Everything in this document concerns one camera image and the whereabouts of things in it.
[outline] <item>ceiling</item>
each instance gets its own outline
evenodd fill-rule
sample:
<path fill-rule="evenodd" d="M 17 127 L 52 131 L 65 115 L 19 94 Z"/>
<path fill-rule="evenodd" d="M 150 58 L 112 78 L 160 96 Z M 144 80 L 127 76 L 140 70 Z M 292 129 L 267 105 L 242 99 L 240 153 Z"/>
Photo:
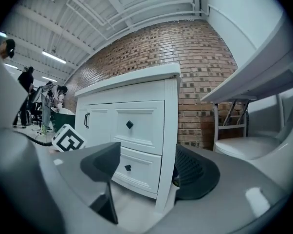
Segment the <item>ceiling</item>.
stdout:
<path fill-rule="evenodd" d="M 6 59 L 34 78 L 64 84 L 85 61 L 116 39 L 140 28 L 171 20 L 200 19 L 199 0 L 19 0 L 1 27 L 16 42 Z M 42 55 L 53 53 L 62 64 Z"/>

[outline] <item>floor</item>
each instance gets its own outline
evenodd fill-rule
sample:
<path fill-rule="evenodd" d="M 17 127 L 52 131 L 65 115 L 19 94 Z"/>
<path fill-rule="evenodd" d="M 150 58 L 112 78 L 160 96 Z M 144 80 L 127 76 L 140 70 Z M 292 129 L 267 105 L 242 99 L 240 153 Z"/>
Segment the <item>floor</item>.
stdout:
<path fill-rule="evenodd" d="M 47 135 L 44 136 L 41 134 L 39 125 L 34 124 L 22 129 L 20 120 L 14 130 L 42 142 L 50 142 L 55 134 L 53 131 L 48 131 Z M 46 147 L 46 150 L 51 154 L 56 152 L 55 149 L 50 147 Z M 141 234 L 146 232 L 173 208 L 177 189 L 178 187 L 171 184 L 166 208 L 162 214 L 159 214 L 155 212 L 155 199 L 135 193 L 112 181 L 111 191 L 118 217 L 118 226 L 131 233 Z"/>

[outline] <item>white floor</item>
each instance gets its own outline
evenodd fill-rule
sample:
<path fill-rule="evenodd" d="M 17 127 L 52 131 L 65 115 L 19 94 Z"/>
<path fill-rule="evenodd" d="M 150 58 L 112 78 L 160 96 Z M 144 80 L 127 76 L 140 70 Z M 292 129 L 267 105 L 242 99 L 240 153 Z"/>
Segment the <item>white floor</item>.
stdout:
<path fill-rule="evenodd" d="M 118 217 L 118 226 L 132 233 L 144 233 L 160 221 L 174 206 L 178 187 L 171 184 L 165 210 L 155 212 L 156 200 L 135 193 L 112 182 L 111 191 Z"/>

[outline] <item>white cabinet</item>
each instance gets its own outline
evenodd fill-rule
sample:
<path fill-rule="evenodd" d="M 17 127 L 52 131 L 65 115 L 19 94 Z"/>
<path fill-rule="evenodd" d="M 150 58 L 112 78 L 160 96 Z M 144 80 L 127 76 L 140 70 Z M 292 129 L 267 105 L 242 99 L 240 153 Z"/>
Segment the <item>white cabinet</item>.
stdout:
<path fill-rule="evenodd" d="M 162 213 L 171 186 L 178 128 L 180 67 L 169 64 L 130 72 L 75 93 L 75 129 L 88 147 L 121 142 L 112 178 L 155 198 Z"/>
<path fill-rule="evenodd" d="M 113 104 L 111 134 L 124 147 L 162 155 L 164 101 Z"/>

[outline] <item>ceiling light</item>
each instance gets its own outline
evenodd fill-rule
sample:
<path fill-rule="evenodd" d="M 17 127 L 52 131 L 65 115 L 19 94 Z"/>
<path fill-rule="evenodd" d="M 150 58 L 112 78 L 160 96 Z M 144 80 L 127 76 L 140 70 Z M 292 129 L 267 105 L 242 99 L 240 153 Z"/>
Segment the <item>ceiling light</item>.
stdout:
<path fill-rule="evenodd" d="M 57 60 L 57 61 L 60 61 L 60 62 L 63 63 L 63 64 L 67 63 L 66 61 L 64 61 L 64 60 L 62 60 L 62 59 L 60 59 L 60 58 L 58 58 L 58 57 L 55 57 L 55 56 L 53 56 L 53 55 L 51 55 L 51 54 L 49 54 L 49 53 L 47 53 L 47 52 L 45 52 L 45 51 L 43 51 L 42 54 L 45 55 L 45 56 L 47 56 L 47 57 L 50 57 L 50 58 L 52 58 L 52 59 L 55 59 L 55 60 Z"/>
<path fill-rule="evenodd" d="M 7 35 L 4 32 L 1 32 L 1 31 L 0 31 L 0 36 L 1 37 L 7 37 Z"/>
<path fill-rule="evenodd" d="M 4 64 L 5 64 L 6 66 L 8 66 L 8 67 L 18 69 L 18 67 L 16 67 L 16 66 L 13 66 L 13 65 L 10 65 L 10 64 L 7 64 L 7 63 L 4 63 Z"/>
<path fill-rule="evenodd" d="M 45 76 L 42 76 L 44 79 L 46 79 L 46 80 L 51 80 L 51 81 L 53 81 L 53 82 L 57 82 L 56 80 L 53 80 L 53 79 L 50 79 L 50 78 L 48 78 L 48 77 L 45 77 Z"/>

